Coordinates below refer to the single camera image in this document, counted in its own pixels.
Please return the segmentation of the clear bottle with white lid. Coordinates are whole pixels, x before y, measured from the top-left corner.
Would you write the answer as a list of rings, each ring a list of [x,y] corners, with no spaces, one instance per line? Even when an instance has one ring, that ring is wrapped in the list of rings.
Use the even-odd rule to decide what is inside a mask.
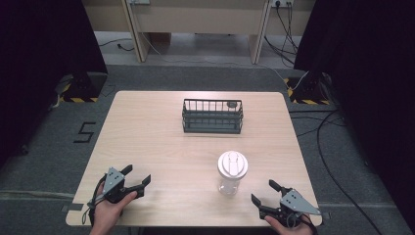
[[[217,170],[221,176],[218,191],[223,195],[235,195],[248,168],[248,160],[242,153],[237,151],[223,153],[217,161]]]

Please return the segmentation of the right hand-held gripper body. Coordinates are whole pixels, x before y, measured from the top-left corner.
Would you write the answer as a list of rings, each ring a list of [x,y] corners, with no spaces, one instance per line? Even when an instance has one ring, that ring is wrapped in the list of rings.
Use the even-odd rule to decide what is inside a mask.
[[[259,218],[265,219],[267,215],[277,219],[287,228],[297,227],[304,214],[320,215],[321,211],[307,201],[296,189],[280,187],[277,189],[282,197],[279,208],[270,208],[259,205]]]

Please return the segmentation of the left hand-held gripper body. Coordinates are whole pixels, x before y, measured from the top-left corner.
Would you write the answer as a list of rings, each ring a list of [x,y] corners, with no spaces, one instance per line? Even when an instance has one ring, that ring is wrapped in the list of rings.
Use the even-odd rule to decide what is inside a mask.
[[[121,174],[120,170],[110,167],[103,188],[104,198],[110,203],[117,204],[131,192],[137,193],[136,198],[144,196],[145,189],[143,191],[131,191],[131,187],[125,187],[124,183],[125,175]]]

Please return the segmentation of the person's right hand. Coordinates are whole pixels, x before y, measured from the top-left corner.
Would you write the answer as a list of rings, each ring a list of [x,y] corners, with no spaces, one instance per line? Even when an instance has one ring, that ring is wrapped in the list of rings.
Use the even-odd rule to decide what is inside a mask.
[[[267,215],[264,220],[277,232],[278,235],[313,235],[312,229],[301,223],[297,227],[289,228],[283,226],[276,218]]]

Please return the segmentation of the person's left hand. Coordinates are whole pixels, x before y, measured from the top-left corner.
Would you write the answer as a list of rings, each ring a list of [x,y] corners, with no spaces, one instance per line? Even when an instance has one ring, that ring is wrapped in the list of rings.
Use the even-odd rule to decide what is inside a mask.
[[[94,211],[94,223],[89,235],[109,235],[115,227],[122,210],[136,198],[137,193],[131,192],[117,204],[106,200],[100,202]]]

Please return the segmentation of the black curtain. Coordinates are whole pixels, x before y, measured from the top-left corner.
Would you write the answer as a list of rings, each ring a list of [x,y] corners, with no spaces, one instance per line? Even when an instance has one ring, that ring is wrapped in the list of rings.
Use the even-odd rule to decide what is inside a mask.
[[[415,232],[415,0],[315,0],[295,67],[331,76],[366,158]]]
[[[0,0],[0,167],[68,75],[107,70],[82,0]]]

